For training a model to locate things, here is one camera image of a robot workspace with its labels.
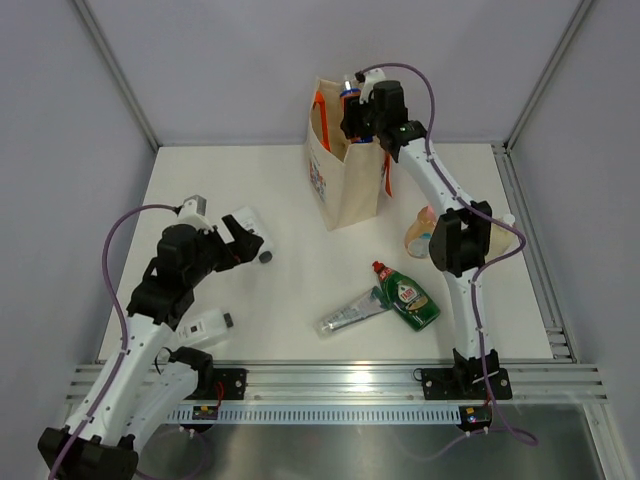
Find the white bottle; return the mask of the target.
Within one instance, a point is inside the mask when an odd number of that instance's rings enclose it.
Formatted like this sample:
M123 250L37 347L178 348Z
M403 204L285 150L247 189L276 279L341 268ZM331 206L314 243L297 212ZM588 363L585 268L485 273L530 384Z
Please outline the white bottle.
M236 221L249 233L253 233L263 239L254 264L267 264L272 261L275 254L275 245L269 234L266 224L251 207L244 206L232 213Z
M170 350L189 347L204 350L228 339L234 321L230 313L207 310L198 316L183 318L166 344Z

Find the beige canvas tote bag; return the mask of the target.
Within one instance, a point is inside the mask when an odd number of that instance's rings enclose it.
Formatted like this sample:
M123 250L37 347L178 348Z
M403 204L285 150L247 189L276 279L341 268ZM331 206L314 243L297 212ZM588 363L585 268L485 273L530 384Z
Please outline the beige canvas tote bag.
M351 142L340 129L343 87L318 78L308 112L308 178L327 230L377 215L382 193L392 195L391 157L379 142Z

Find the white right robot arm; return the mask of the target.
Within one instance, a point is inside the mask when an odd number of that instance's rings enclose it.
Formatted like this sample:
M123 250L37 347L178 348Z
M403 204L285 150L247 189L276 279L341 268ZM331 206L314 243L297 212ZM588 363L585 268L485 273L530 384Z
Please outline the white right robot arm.
M377 138L380 146L416 182L437 222L430 258L445 278L455 325L453 364L422 372L428 399L507 400L508 372L500 364L483 320L481 276L489 267L492 208L456 182L430 140L431 128L409 117L404 90L380 69L358 72L355 94L344 99L341 129L347 139Z

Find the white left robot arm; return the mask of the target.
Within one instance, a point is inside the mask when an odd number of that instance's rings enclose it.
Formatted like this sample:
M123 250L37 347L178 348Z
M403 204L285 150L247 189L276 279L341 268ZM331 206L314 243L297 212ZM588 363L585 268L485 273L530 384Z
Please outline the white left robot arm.
M145 394L140 387L152 361L194 303L209 274L252 262L264 240L231 215L232 236L195 216L167 227L127 307L117 307L121 344L76 411L61 428L48 427L38 450L52 479L131 479L153 433L184 399L208 396L215 385L209 354L178 348Z

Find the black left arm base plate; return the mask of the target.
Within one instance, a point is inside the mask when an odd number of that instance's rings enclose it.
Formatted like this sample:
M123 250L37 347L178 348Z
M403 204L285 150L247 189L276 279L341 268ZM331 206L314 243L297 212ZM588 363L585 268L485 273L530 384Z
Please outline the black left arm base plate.
M210 368L198 374L196 389L186 400L236 401L245 398L248 371L244 368Z

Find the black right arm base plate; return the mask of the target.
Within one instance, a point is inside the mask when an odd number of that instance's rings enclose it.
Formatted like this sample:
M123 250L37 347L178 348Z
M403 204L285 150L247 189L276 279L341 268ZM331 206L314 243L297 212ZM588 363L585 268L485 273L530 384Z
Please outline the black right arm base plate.
M456 373L454 367L422 368L417 378L426 400L511 400L513 392L508 371L500 368L489 373L490 394L482 371L472 378Z

